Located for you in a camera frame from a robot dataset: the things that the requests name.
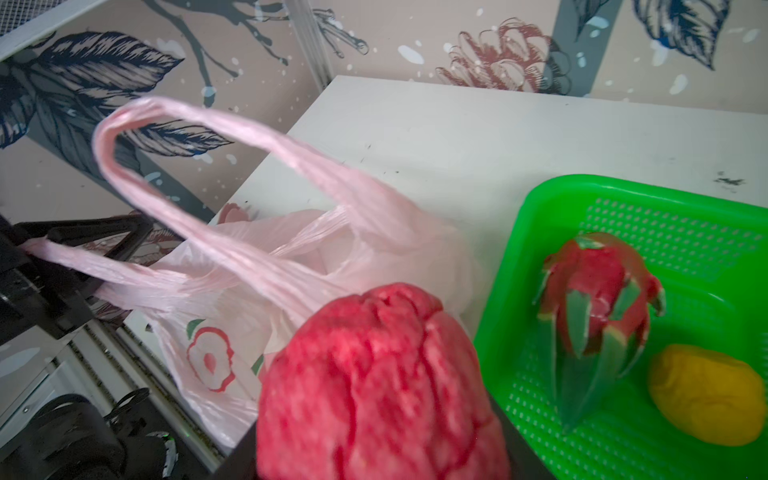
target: yellow fruit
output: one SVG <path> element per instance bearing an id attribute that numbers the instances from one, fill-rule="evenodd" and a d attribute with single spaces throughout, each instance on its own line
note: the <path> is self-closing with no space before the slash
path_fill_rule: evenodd
<path id="1" fill-rule="evenodd" d="M 648 389 L 667 420 L 703 442 L 737 447 L 763 430 L 763 379 L 723 353 L 669 345 L 651 362 Z"/>

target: dragon fruit scale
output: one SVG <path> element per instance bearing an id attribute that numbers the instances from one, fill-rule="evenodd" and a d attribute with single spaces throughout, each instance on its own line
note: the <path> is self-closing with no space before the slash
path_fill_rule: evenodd
<path id="1" fill-rule="evenodd" d="M 539 356 L 567 433 L 640 358 L 648 304 L 663 316 L 664 289 L 632 247 L 586 233 L 546 259 L 534 302 Z"/>

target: pink plastic bag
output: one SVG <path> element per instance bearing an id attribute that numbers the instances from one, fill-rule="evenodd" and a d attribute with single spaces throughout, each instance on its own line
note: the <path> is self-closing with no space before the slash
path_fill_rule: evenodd
<path id="1" fill-rule="evenodd" d="M 273 152 L 338 206 L 254 222 L 200 222 L 114 160 L 117 135 L 163 116 Z M 106 280 L 96 296 L 143 312 L 181 394 L 224 445 L 236 445 L 257 417 L 260 384 L 252 367 L 259 357 L 282 349 L 330 300 L 394 282 L 437 296 L 455 318 L 472 300 L 475 261 L 453 226 L 265 125 L 167 98 L 142 98 L 98 125 L 93 148 L 115 190 L 187 240 L 152 267 L 45 239 L 29 240 L 24 248 Z"/>

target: wall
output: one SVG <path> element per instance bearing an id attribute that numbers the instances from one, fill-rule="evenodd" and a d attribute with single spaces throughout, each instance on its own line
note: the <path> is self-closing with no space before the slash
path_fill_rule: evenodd
<path id="1" fill-rule="evenodd" d="M 283 5 L 255 5 L 112 0 L 0 64 L 0 214 L 18 222 L 129 211 L 108 193 L 90 139 L 101 118 L 144 94 L 287 131 L 318 90 Z M 154 125 L 121 140 L 118 159 L 207 220 L 265 156 L 222 134 Z"/>
<path id="2" fill-rule="evenodd" d="M 768 112 L 767 0 L 312 1 L 336 74 Z"/>

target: black stand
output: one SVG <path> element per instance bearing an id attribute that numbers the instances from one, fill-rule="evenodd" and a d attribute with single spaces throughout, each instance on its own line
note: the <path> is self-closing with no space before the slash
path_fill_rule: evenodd
<path id="1" fill-rule="evenodd" d="M 27 256 L 25 241 L 48 237 L 75 247 L 117 233 L 129 234 L 106 257 L 127 260 L 152 231 L 144 215 L 96 220 L 18 223 L 0 216 L 0 344 L 34 325 L 60 339 L 93 318 L 86 301 L 102 281 L 55 263 Z"/>

